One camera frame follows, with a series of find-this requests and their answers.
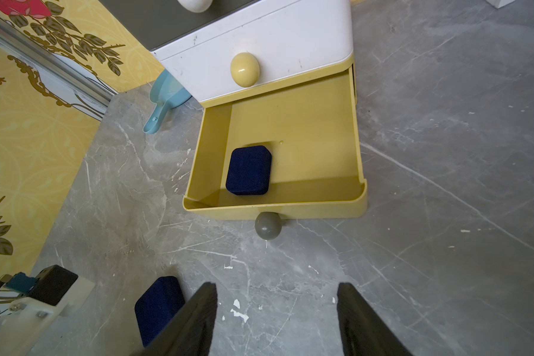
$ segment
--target gray knob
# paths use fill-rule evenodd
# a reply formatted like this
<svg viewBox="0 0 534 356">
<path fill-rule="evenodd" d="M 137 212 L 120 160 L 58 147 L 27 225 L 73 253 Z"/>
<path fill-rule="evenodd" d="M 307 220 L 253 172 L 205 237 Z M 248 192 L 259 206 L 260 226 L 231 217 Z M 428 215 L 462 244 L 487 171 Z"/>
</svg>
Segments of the gray knob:
<svg viewBox="0 0 534 356">
<path fill-rule="evenodd" d="M 281 218 L 276 212 L 261 212 L 255 219 L 255 231 L 260 238 L 272 240 L 281 233 Z"/>
</svg>

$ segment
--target dark gray top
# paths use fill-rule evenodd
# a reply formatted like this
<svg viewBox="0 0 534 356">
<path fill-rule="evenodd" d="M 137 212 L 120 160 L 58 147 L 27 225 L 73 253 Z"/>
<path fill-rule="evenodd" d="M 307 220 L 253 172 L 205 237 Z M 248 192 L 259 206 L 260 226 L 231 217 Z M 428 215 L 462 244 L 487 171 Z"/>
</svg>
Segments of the dark gray top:
<svg viewBox="0 0 534 356">
<path fill-rule="evenodd" d="M 259 0 L 214 0 L 208 10 L 197 14 L 177 0 L 100 0 L 150 51 L 256 1 Z"/>
</svg>

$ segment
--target blue dustpan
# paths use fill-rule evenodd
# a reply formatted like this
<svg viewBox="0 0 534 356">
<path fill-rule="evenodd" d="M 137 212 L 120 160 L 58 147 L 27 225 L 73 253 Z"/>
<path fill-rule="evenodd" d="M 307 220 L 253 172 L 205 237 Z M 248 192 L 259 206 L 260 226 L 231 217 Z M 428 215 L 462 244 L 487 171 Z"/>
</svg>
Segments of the blue dustpan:
<svg viewBox="0 0 534 356">
<path fill-rule="evenodd" d="M 192 95 L 165 69 L 150 89 L 150 101 L 157 104 L 144 125 L 145 133 L 155 133 L 164 121 L 168 110 L 182 105 Z"/>
</svg>

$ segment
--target white knob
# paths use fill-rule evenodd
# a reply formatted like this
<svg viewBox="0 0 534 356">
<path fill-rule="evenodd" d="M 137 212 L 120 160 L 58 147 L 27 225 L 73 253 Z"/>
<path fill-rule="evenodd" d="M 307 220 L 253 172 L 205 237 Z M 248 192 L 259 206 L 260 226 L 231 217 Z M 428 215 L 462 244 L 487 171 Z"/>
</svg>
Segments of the white knob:
<svg viewBox="0 0 534 356">
<path fill-rule="evenodd" d="M 178 0 L 180 5 L 188 11 L 204 12 L 212 4 L 212 0 Z"/>
</svg>

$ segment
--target white drawer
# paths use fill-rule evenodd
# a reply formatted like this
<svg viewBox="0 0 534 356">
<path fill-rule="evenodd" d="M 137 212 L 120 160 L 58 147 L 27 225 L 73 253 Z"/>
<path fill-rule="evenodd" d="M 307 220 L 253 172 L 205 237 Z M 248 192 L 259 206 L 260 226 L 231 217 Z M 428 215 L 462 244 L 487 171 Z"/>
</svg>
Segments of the white drawer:
<svg viewBox="0 0 534 356">
<path fill-rule="evenodd" d="M 187 41 L 192 46 L 185 48 Z M 206 101 L 245 89 L 230 73 L 238 53 L 257 58 L 258 86 L 341 62 L 352 51 L 349 0 L 261 0 L 153 54 L 194 98 Z"/>
</svg>

